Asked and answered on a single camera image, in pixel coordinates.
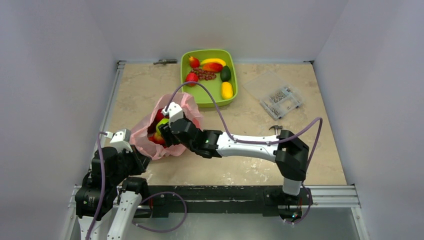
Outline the pink plastic bag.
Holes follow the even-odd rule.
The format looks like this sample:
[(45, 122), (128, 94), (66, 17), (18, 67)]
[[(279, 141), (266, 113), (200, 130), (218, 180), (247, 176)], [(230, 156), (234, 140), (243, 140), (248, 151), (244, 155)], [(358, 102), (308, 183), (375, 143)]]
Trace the pink plastic bag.
[[(164, 147), (161, 144), (151, 141), (151, 136), (156, 131), (156, 124), (158, 123), (156, 120), (157, 112), (167, 106), (171, 96), (171, 93), (161, 96), (151, 112), (130, 130), (130, 144), (134, 145), (141, 154), (150, 157), (152, 160), (159, 160), (168, 156), (177, 157), (187, 149), (182, 144)], [(201, 127), (203, 115), (199, 111), (194, 96), (189, 93), (179, 92), (173, 97), (172, 101), (182, 107), (185, 116), (196, 127)]]

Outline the yellow fake lemon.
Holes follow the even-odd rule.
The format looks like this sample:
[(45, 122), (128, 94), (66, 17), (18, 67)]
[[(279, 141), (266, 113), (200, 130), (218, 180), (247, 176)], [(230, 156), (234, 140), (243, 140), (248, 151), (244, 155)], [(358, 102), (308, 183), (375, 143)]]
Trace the yellow fake lemon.
[(228, 81), (221, 83), (221, 97), (224, 100), (231, 99), (234, 96), (233, 86)]

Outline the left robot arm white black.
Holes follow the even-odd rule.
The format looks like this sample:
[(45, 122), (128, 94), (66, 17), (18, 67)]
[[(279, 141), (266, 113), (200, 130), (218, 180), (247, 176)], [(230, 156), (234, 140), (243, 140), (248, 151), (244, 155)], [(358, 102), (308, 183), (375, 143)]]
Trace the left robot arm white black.
[(108, 146), (94, 153), (91, 172), (75, 194), (81, 239), (124, 239), (137, 206), (149, 199), (147, 181), (138, 175), (150, 161), (134, 145), (131, 150)]

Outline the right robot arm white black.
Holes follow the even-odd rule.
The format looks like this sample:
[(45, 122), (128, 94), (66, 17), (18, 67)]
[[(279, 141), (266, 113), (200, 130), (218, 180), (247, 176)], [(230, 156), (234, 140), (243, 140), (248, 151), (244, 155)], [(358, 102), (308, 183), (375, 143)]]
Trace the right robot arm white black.
[(187, 118), (157, 127), (167, 147), (183, 145), (206, 159), (222, 157), (249, 157), (275, 163), (283, 176), (280, 196), (288, 204), (300, 198), (306, 179), (309, 146), (294, 133), (282, 130), (278, 135), (228, 135), (220, 130), (201, 130)]

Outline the green fake apple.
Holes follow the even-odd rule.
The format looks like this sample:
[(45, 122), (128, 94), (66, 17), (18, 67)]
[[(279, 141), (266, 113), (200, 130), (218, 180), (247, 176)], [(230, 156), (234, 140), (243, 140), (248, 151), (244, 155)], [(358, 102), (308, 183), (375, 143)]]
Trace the green fake apple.
[(162, 118), (157, 124), (156, 124), (156, 126), (155, 126), (155, 129), (156, 129), (156, 132), (159, 134), (159, 135), (162, 135), (162, 132), (161, 132), (161, 127), (162, 127), (162, 125), (168, 125), (168, 123), (169, 123), (169, 119), (168, 118)]

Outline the red fake apple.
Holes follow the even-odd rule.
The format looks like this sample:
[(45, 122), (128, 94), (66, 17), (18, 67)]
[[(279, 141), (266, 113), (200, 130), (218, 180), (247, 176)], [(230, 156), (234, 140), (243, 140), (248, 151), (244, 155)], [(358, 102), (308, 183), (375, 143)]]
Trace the red fake apple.
[(154, 118), (154, 120), (158, 123), (158, 122), (160, 122), (163, 118), (165, 118), (165, 116), (163, 115), (163, 113), (162, 113), (162, 110), (163, 110), (163, 108), (160, 108), (160, 109), (158, 109), (157, 111), (156, 111), (156, 115), (155, 115), (155, 118)]

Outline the fake cherry bunch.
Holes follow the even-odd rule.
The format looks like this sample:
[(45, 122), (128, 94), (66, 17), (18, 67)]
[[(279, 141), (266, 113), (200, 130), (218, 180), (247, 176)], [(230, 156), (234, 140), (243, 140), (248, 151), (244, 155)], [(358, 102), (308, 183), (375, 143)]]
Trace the fake cherry bunch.
[(165, 139), (159, 132), (155, 132), (152, 135), (150, 135), (148, 137), (148, 140), (158, 145), (162, 145), (162, 146), (166, 145)]

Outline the red fake strawberry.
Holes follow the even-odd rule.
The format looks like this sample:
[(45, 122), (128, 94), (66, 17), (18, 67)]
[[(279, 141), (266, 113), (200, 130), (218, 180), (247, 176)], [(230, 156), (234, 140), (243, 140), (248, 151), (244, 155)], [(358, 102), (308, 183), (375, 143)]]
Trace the red fake strawberry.
[(196, 73), (194, 73), (194, 72), (190, 72), (186, 76), (184, 82), (187, 83), (187, 86), (194, 87), (198, 81), (199, 81), (198, 75)]

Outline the purple fake grapes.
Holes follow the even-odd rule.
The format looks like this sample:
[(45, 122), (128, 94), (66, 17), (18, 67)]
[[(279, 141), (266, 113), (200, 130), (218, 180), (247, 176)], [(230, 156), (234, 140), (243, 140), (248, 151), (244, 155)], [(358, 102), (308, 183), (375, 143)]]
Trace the purple fake grapes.
[(214, 72), (203, 70), (202, 68), (193, 68), (190, 73), (197, 75), (199, 80), (214, 80), (217, 75)]

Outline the red fake pear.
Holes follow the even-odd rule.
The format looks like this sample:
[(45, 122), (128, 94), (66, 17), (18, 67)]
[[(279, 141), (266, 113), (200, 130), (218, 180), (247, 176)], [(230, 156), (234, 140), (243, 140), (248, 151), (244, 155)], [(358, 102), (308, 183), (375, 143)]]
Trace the red fake pear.
[(197, 59), (196, 57), (194, 57), (194, 56), (189, 56), (188, 57), (188, 62), (189, 62), (189, 66), (192, 68), (192, 69), (197, 69), (197, 68), (199, 68), (200, 67), (200, 61), (199, 61), (199, 59)]

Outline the red orange fake mango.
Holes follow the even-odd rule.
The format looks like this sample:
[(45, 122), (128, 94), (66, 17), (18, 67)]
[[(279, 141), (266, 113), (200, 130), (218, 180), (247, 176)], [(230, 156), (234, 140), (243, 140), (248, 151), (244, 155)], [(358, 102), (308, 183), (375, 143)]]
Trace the red orange fake mango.
[(208, 62), (202, 66), (202, 69), (206, 72), (220, 73), (223, 69), (223, 65), (217, 62)]

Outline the dark green fake avocado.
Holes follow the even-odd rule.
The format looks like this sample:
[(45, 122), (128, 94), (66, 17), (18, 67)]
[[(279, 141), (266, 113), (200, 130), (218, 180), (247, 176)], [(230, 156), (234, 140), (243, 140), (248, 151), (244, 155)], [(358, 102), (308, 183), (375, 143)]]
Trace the dark green fake avocado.
[(232, 72), (228, 65), (224, 66), (220, 72), (220, 79), (222, 82), (228, 82), (232, 78)]

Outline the yellow fake banana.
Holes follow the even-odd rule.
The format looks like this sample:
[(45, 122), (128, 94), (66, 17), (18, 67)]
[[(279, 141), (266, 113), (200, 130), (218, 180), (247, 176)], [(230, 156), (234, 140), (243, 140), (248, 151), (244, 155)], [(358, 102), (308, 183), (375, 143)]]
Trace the yellow fake banana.
[(227, 65), (227, 63), (221, 58), (207, 58), (207, 59), (204, 59), (203, 61), (201, 61), (200, 65), (204, 66), (205, 64), (209, 64), (209, 63), (220, 64), (223, 67)]

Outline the green plastic tray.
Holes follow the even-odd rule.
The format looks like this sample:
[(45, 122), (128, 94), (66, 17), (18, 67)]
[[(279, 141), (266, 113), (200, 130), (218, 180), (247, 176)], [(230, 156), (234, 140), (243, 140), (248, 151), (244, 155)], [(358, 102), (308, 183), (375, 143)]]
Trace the green plastic tray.
[[(230, 104), (235, 97), (237, 96), (238, 90), (238, 81), (236, 77), (235, 65), (233, 62), (232, 55), (224, 50), (224, 49), (200, 49), (186, 52), (182, 55), (180, 60), (180, 81), (181, 83), (185, 82), (186, 76), (192, 70), (189, 66), (189, 57), (195, 57), (200, 61), (209, 59), (209, 58), (218, 58), (225, 61), (227, 66), (229, 67), (231, 73), (231, 79), (229, 83), (232, 86), (233, 96), (224, 99), (222, 98), (222, 81), (220, 75), (217, 74), (216, 78), (213, 80), (200, 80), (199, 82), (211, 93), (213, 99), (217, 103), (218, 106), (225, 106)], [(206, 93), (206, 91), (198, 86), (189, 86), (185, 85), (181, 88), (183, 93), (188, 93), (194, 97), (195, 102), (200, 108), (212, 108), (214, 104), (210, 98), (210, 96)]]

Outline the metal clamp at table edge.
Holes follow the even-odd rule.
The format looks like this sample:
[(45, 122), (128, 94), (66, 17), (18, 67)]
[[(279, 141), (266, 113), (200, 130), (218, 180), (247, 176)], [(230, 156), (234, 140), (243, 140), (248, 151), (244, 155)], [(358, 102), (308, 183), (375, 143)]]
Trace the metal clamp at table edge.
[(177, 64), (177, 59), (160, 59), (153, 63), (153, 65), (168, 65), (168, 64)]

